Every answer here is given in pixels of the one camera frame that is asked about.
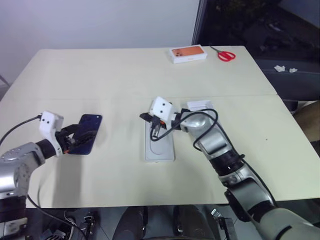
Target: black wire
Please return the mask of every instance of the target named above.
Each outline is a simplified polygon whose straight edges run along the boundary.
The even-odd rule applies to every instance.
[[[6,134],[0,139],[0,146],[1,144],[3,143],[3,141],[5,140],[5,138],[13,131],[15,130],[16,128],[20,127],[21,125],[23,124],[26,124],[26,123],[29,123],[33,120],[36,120],[36,119],[41,119],[41,115],[38,115],[38,116],[35,116],[33,118],[30,118],[28,120],[25,120],[23,122],[20,122],[19,124],[15,125],[13,128],[11,128],[9,131],[6,132]]]
[[[231,147],[233,148],[233,150],[235,151],[235,153],[237,155],[239,155],[239,153],[237,152],[237,150],[235,149],[235,147],[233,146],[232,142],[230,141],[230,138],[228,137],[228,135],[226,134],[225,130],[222,128],[222,126],[220,125],[220,123],[217,122],[218,127],[220,128],[221,132],[224,134],[225,138],[229,141]],[[259,174],[250,166],[249,163],[247,163],[246,160],[244,160],[244,158],[242,158],[242,161],[248,166],[248,168],[256,175],[256,177],[259,179],[259,181],[261,182],[262,186],[269,192],[271,200],[273,201],[273,205],[275,207],[278,207],[278,204],[274,198],[274,196],[272,195],[271,191],[269,190],[269,188],[267,187],[267,185],[265,184],[265,182],[262,180],[262,178],[259,176]]]
[[[31,197],[30,197],[29,195],[27,195],[26,198],[27,198],[27,199],[30,201],[30,203],[32,203],[32,205],[35,206],[41,213],[43,213],[44,215],[47,215],[47,216],[49,216],[49,217],[51,217],[51,218],[53,218],[53,219],[55,219],[55,220],[58,220],[58,221],[60,221],[60,222],[62,222],[62,223],[64,223],[64,224],[67,224],[67,225],[69,225],[70,227],[76,228],[76,229],[79,230],[79,232],[83,235],[84,239],[85,239],[85,240],[88,240],[87,236],[86,236],[85,233],[80,229],[80,227],[78,227],[77,225],[72,224],[72,223],[70,223],[70,222],[68,222],[68,221],[65,221],[65,220],[63,220],[63,219],[61,219],[61,218],[59,218],[59,217],[53,216],[53,215],[51,215],[50,213],[46,212],[46,211],[43,210],[40,206],[38,206],[38,205],[31,199]]]
[[[205,112],[202,112],[202,111],[212,111],[215,113],[215,118],[213,118],[211,115],[209,115],[208,113],[205,113]],[[153,132],[154,132],[154,127],[151,128],[151,131],[150,131],[150,140],[153,141],[153,142],[156,142],[156,141],[159,141],[160,139],[163,139],[165,136],[167,136],[169,133],[171,133],[173,130],[175,130],[177,127],[180,126],[180,124],[185,121],[187,118],[193,116],[193,115],[197,115],[197,114],[201,114],[201,115],[205,115],[207,117],[209,117],[212,121],[213,121],[213,124],[203,133],[201,134],[194,142],[193,142],[193,147],[202,152],[200,148],[196,147],[196,144],[197,142],[203,138],[208,132],[211,131],[212,128],[214,128],[214,126],[217,124],[218,122],[218,113],[216,110],[214,109],[211,109],[211,108],[205,108],[205,109],[201,109],[199,111],[194,111],[194,112],[191,112],[189,115],[183,117],[180,119],[180,121],[178,121],[178,123],[176,123],[173,127],[171,127],[168,131],[166,131],[164,134],[162,134],[161,136],[158,136],[156,138],[154,138],[153,136]]]

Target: smartphone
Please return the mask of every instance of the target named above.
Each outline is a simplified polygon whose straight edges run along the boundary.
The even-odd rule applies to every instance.
[[[83,114],[80,121],[79,121],[79,129],[73,134],[73,139],[79,139],[83,134],[87,133],[88,131],[97,131],[99,130],[100,124],[102,121],[101,115],[96,114]],[[94,145],[96,137],[91,139],[90,141],[82,144],[81,146],[72,149],[69,151],[69,154],[74,155],[88,155],[92,147]]]

